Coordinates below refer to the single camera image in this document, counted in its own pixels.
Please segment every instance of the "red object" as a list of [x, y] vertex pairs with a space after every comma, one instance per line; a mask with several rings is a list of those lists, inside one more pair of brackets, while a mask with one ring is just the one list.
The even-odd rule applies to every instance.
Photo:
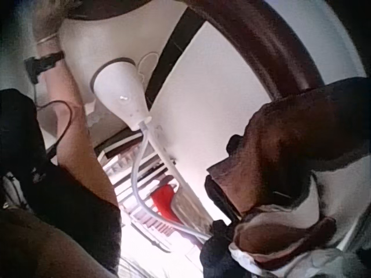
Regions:
[[165, 184], [151, 193], [151, 198], [161, 215], [167, 219], [181, 223], [172, 210], [171, 203], [174, 197], [174, 189], [170, 184]]

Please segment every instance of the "black clothing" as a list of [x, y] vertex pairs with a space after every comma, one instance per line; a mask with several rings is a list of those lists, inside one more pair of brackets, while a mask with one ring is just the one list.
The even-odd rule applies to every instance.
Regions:
[[119, 208], [82, 186], [66, 169], [47, 161], [37, 111], [28, 97], [14, 89], [2, 90], [0, 108], [0, 180], [11, 172], [35, 215], [71, 236], [117, 274]]

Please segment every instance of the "black wristwatch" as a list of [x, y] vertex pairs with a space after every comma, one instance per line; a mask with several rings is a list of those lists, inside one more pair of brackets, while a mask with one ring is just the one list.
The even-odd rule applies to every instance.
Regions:
[[57, 53], [43, 56], [39, 59], [31, 57], [24, 60], [24, 65], [32, 84], [36, 85], [37, 83], [39, 83], [37, 77], [40, 75], [40, 73], [54, 68], [56, 66], [56, 63], [62, 59], [64, 59], [64, 52], [59, 51]]

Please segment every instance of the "person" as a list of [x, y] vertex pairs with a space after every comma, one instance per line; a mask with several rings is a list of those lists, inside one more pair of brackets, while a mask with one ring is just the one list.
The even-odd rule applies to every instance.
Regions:
[[[38, 54], [58, 53], [57, 32], [77, 3], [35, 4]], [[58, 166], [48, 160], [33, 101], [15, 89], [0, 91], [0, 181], [18, 181], [34, 213], [0, 211], [0, 277], [113, 277], [121, 213], [90, 142], [78, 86], [64, 59], [41, 77], [49, 100], [60, 102], [53, 105], [57, 137], [66, 131], [56, 149]], [[4, 201], [7, 192], [0, 188]]]

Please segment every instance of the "white cable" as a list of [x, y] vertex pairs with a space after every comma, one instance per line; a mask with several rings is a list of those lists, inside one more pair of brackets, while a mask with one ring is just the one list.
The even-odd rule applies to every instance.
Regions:
[[137, 185], [138, 172], [139, 172], [140, 161], [141, 161], [141, 159], [144, 155], [144, 151], [146, 150], [147, 145], [148, 145], [148, 141], [149, 141], [148, 140], [148, 132], [149, 131], [148, 131], [148, 128], [147, 128], [147, 126], [144, 122], [141, 122], [139, 124], [139, 126], [140, 126], [140, 129], [142, 130], [142, 133], [143, 133], [143, 141], [140, 145], [139, 152], [138, 152], [138, 154], [137, 154], [137, 156], [134, 160], [134, 164], [133, 164], [133, 168], [132, 168], [132, 176], [131, 176], [133, 194], [134, 194], [135, 199], [137, 200], [138, 205], [141, 206], [145, 212], [147, 212], [149, 215], [151, 215], [153, 218], [155, 218], [158, 221], [161, 221], [161, 222], [163, 222], [163, 223], [165, 223], [165, 224], [167, 224], [167, 225], [169, 225], [169, 226], [171, 226], [171, 227], [173, 227], [177, 230], [183, 231], [185, 233], [189, 233], [189, 234], [194, 235], [196, 237], [199, 237], [201, 239], [209, 239], [210, 238], [209, 235], [203, 234], [201, 232], [196, 231], [195, 229], [191, 229], [191, 228], [186, 227], [184, 225], [180, 225], [177, 222], [165, 219], [164, 217], [160, 216], [159, 214], [157, 214], [156, 212], [151, 210], [149, 207], [147, 207], [146, 203], [141, 199], [141, 197], [139, 195], [138, 185]]

